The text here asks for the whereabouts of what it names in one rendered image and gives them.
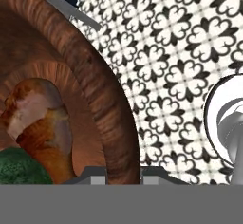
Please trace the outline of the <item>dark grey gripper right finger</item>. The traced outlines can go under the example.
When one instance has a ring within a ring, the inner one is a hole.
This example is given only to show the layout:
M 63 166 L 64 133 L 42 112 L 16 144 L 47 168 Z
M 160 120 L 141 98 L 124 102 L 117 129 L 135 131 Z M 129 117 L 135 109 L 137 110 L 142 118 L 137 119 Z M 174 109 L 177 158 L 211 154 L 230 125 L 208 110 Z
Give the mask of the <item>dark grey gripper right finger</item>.
M 187 182 L 171 177 L 163 167 L 157 166 L 141 167 L 140 183 L 142 185 L 187 185 Z

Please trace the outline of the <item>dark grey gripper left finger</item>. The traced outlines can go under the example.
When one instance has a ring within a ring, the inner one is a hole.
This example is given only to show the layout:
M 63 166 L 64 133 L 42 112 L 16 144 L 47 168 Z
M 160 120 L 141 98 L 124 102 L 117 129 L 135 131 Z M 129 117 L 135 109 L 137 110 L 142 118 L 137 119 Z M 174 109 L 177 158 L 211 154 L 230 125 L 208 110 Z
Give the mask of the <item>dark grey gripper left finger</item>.
M 65 182 L 65 184 L 84 184 L 84 185 L 105 185 L 106 168 L 103 166 L 86 166 L 83 172 Z

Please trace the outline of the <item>brown wooden bowl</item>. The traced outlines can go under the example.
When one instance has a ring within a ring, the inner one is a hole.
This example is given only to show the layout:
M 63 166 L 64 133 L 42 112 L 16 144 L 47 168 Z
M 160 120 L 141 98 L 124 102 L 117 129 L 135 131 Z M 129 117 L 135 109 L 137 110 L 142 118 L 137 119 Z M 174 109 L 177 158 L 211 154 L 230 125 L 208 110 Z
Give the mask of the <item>brown wooden bowl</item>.
M 110 185 L 139 183 L 133 114 L 101 54 L 48 1 L 0 0 L 0 114 L 12 89 L 30 78 L 52 82 L 66 106 L 75 177 L 103 166 Z M 0 126 L 0 151 L 10 147 L 21 148 Z

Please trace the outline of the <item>roasted chicken drumstick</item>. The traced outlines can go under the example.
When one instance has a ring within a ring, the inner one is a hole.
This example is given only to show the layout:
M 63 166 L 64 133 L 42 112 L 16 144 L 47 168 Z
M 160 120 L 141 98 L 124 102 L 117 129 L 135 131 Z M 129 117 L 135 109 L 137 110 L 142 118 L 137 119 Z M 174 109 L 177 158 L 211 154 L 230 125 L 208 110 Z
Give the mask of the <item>roasted chicken drumstick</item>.
M 18 83 L 5 100 L 0 126 L 55 184 L 75 177 L 69 115 L 57 87 L 40 78 Z

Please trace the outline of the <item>green broccoli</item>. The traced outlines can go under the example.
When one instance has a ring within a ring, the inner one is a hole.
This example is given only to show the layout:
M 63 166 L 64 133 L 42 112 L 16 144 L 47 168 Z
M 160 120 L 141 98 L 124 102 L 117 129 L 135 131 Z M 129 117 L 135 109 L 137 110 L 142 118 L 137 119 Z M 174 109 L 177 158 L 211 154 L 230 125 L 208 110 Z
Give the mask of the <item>green broccoli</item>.
M 52 184 L 47 170 L 25 150 L 0 151 L 0 184 Z

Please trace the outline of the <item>white round black-rimmed object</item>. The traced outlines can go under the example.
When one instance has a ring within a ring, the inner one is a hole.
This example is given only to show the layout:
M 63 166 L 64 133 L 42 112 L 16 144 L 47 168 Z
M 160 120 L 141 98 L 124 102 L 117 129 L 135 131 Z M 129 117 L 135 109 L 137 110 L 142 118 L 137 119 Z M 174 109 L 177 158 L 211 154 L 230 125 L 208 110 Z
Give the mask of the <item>white round black-rimmed object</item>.
M 210 144 L 233 169 L 232 185 L 243 185 L 243 73 L 221 78 L 204 104 Z

